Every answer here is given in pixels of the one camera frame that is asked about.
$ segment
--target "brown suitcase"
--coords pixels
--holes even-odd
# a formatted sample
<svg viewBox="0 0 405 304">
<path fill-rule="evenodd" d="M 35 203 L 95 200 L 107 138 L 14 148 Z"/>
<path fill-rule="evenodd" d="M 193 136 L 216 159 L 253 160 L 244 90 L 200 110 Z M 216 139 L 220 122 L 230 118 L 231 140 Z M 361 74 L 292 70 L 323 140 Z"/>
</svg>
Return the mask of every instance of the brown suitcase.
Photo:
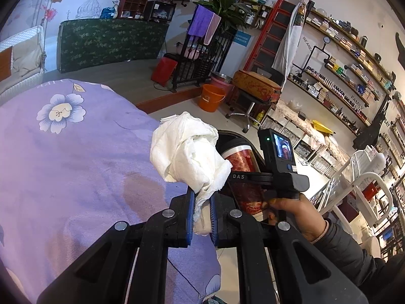
<svg viewBox="0 0 405 304">
<path fill-rule="evenodd" d="M 281 95 L 277 83 L 255 72 L 237 71 L 232 84 L 263 102 L 278 102 Z"/>
</svg>

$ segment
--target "green patterned headboard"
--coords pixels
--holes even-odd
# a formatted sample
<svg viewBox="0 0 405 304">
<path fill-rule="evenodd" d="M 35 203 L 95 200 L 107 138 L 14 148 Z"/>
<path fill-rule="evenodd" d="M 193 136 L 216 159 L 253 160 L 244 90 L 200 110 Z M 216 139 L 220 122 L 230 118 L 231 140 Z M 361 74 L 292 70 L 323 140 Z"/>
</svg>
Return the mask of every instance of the green patterned headboard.
<svg viewBox="0 0 405 304">
<path fill-rule="evenodd" d="M 57 38 L 57 68 L 65 73 L 82 68 L 155 59 L 168 24 L 126 19 L 64 21 Z"/>
</svg>

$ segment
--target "black cloth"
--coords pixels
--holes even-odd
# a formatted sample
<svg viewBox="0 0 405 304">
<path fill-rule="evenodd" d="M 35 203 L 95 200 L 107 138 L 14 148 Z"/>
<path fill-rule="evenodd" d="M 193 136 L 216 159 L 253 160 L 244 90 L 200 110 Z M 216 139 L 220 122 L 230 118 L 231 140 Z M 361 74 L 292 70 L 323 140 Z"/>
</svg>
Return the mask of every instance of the black cloth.
<svg viewBox="0 0 405 304">
<path fill-rule="evenodd" d="M 366 295 L 370 304 L 405 303 L 405 253 L 388 262 L 373 258 L 330 220 L 329 230 L 314 244 Z"/>
</svg>

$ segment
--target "flower print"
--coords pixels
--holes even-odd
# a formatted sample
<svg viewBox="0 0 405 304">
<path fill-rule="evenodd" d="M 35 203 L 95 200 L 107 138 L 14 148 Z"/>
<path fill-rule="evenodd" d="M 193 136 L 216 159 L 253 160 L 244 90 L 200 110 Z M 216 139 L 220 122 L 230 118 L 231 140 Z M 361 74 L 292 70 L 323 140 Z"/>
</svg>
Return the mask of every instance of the flower print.
<svg viewBox="0 0 405 304">
<path fill-rule="evenodd" d="M 84 120 L 86 110 L 79 104 L 83 103 L 82 96 L 71 93 L 66 97 L 60 93 L 52 96 L 50 104 L 46 104 L 38 112 L 36 119 L 40 121 L 39 129 L 53 134 L 59 134 L 66 127 L 67 122 L 80 122 Z"/>
</svg>

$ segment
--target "orange bucket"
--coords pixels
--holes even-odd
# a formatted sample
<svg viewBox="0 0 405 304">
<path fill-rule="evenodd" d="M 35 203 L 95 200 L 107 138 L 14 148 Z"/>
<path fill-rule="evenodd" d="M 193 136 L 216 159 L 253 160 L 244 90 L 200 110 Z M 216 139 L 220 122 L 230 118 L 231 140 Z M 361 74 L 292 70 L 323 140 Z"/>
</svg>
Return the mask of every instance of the orange bucket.
<svg viewBox="0 0 405 304">
<path fill-rule="evenodd" d="M 198 106 L 206 112 L 215 112 L 226 96 L 225 90 L 208 84 L 203 85 L 202 88 Z"/>
</svg>

